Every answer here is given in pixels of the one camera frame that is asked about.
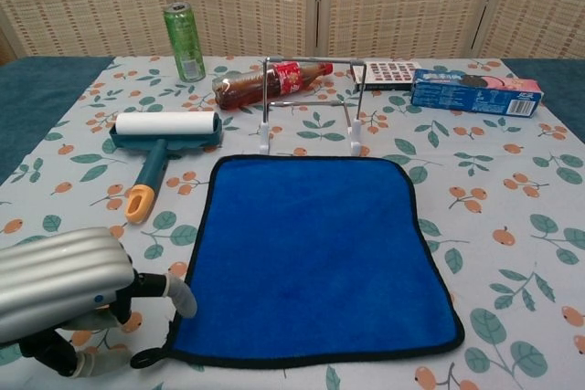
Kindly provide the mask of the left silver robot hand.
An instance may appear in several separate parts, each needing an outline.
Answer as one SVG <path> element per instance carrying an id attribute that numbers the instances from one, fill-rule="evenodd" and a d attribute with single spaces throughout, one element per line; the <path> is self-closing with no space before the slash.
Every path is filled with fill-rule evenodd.
<path id="1" fill-rule="evenodd" d="M 113 372 L 131 361 L 124 349 L 77 351 L 60 330 L 117 327 L 132 316 L 134 298 L 168 298 L 192 318 L 197 301 L 176 275 L 139 273 L 106 227 L 43 237 L 1 251 L 1 345 L 15 345 L 59 375 L 80 378 Z"/>

